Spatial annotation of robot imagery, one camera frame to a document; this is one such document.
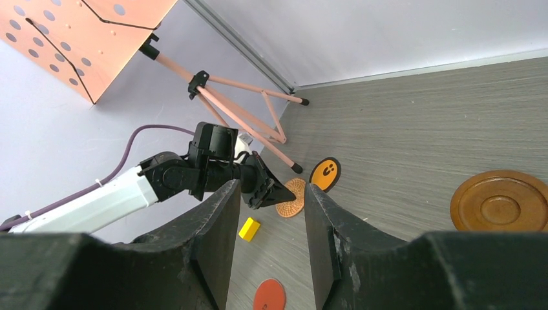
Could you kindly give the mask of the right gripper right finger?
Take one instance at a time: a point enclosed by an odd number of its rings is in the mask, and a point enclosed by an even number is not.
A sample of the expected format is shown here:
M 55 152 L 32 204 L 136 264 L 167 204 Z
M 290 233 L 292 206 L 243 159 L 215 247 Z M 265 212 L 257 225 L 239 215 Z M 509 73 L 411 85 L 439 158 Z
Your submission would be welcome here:
M 304 198 L 317 309 L 546 309 L 547 234 L 434 231 L 396 238 L 318 186 Z

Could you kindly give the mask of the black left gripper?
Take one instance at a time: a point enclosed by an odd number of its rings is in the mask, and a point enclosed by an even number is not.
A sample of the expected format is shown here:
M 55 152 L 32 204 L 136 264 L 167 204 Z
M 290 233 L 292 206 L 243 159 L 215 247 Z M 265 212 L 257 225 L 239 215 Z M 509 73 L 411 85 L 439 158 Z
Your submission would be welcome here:
M 238 130 L 200 122 L 189 143 L 188 164 L 198 170 L 196 185 L 189 194 L 203 200 L 206 192 L 215 192 L 226 182 L 238 180 L 244 202 L 252 209 L 297 199 L 266 167 L 255 151 L 236 153 Z

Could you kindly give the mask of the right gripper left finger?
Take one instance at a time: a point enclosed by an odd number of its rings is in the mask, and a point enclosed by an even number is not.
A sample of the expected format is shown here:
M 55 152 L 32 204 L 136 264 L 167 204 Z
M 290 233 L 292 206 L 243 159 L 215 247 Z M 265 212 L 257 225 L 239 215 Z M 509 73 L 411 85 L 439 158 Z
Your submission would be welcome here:
M 1 308 L 225 309 L 239 212 L 234 180 L 131 243 L 3 233 Z

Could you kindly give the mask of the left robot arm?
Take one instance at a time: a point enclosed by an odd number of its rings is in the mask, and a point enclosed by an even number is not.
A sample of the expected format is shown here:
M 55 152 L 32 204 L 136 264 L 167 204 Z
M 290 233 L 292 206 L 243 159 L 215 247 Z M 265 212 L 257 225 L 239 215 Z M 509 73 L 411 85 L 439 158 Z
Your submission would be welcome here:
M 24 216 L 1 224 L 11 233 L 93 233 L 136 211 L 188 191 L 204 194 L 238 180 L 241 195 L 252 209 L 292 202 L 296 196 L 266 167 L 257 152 L 237 152 L 236 129 L 200 122 L 188 153 L 161 152 L 121 173 L 137 133 L 130 136 L 115 170 L 94 185 Z

